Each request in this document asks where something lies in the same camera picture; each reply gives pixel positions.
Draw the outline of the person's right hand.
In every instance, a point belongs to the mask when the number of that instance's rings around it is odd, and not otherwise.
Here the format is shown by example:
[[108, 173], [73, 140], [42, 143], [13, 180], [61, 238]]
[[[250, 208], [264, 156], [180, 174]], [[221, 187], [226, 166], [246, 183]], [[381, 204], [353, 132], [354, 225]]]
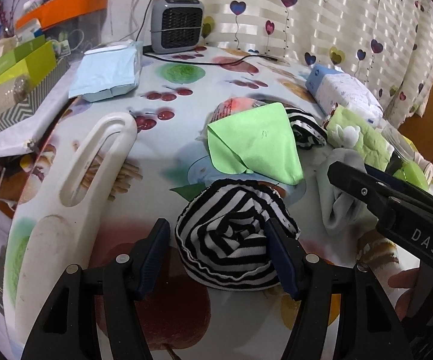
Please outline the person's right hand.
[[419, 269], [413, 268], [399, 272], [390, 277], [387, 281], [388, 285], [393, 289], [406, 289], [406, 292], [399, 297], [395, 306], [399, 320], [402, 320], [407, 315], [410, 302], [413, 300], [413, 293], [417, 283], [418, 274]]

